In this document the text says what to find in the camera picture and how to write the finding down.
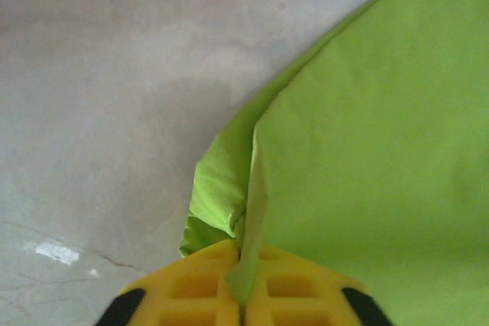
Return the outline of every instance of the square hole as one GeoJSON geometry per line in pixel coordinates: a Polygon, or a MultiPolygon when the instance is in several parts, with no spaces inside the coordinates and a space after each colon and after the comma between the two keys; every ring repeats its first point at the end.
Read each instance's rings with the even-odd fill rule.
{"type": "Polygon", "coordinates": [[[163,314],[160,326],[214,326],[215,319],[213,311],[168,312],[163,314]]]}
{"type": "Polygon", "coordinates": [[[215,298],[219,278],[214,274],[187,275],[176,280],[172,299],[215,298]]]}
{"type": "Polygon", "coordinates": [[[272,275],[267,279],[268,296],[274,298],[317,298],[316,287],[305,276],[272,275]]]}
{"type": "Polygon", "coordinates": [[[274,326],[329,326],[329,316],[322,311],[282,311],[273,315],[274,326]]]}

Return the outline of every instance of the lime green fabric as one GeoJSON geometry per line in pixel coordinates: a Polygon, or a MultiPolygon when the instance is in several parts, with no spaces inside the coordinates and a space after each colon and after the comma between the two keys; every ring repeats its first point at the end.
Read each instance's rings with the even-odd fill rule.
{"type": "Polygon", "coordinates": [[[238,238],[243,302],[265,241],[361,280],[397,324],[489,324],[489,0],[344,20],[218,135],[190,211],[183,253],[238,238]]]}

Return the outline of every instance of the yellow robot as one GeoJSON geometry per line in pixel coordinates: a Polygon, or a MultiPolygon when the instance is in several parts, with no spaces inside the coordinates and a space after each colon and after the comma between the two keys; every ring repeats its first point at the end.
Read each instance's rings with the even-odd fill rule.
{"type": "Polygon", "coordinates": [[[131,284],[96,326],[392,326],[358,281],[264,245],[245,310],[225,276],[234,240],[198,251],[131,284]]]}

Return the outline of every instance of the black rubber part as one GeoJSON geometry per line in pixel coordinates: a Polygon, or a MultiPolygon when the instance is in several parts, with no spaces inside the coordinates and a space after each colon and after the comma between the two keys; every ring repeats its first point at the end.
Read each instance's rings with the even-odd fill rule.
{"type": "Polygon", "coordinates": [[[393,326],[372,297],[353,288],[343,288],[342,292],[363,326],[393,326]]]}
{"type": "Polygon", "coordinates": [[[144,289],[132,289],[114,299],[95,326],[127,326],[146,295],[144,289]]]}

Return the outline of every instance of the white floor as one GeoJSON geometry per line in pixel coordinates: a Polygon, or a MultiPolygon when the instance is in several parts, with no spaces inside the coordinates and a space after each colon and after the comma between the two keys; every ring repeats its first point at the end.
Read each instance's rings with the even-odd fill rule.
{"type": "Polygon", "coordinates": [[[193,167],[365,0],[0,0],[0,324],[91,325],[178,258],[193,167]]]}

